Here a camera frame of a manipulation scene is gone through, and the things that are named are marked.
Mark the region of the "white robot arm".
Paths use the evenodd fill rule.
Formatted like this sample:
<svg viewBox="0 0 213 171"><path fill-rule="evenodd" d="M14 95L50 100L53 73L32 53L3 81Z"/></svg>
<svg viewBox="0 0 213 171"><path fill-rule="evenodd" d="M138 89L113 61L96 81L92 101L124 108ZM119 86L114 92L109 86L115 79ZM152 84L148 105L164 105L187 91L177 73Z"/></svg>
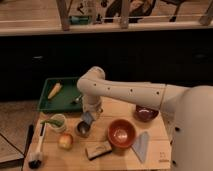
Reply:
<svg viewBox="0 0 213 171"><path fill-rule="evenodd" d="M101 99L109 97L172 114L171 171L213 171L213 86L109 81L94 66L78 79L77 88L86 111L98 110Z"/></svg>

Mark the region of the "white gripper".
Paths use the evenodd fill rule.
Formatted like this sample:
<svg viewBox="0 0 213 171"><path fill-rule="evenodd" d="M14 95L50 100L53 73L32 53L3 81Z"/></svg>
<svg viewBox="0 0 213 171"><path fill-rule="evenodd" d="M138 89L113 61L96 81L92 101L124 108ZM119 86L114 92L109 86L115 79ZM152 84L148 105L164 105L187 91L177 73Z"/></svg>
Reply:
<svg viewBox="0 0 213 171"><path fill-rule="evenodd" d="M95 120L100 118L102 109L102 99L100 96L91 96L85 94L82 98L84 112L90 112Z"/></svg>

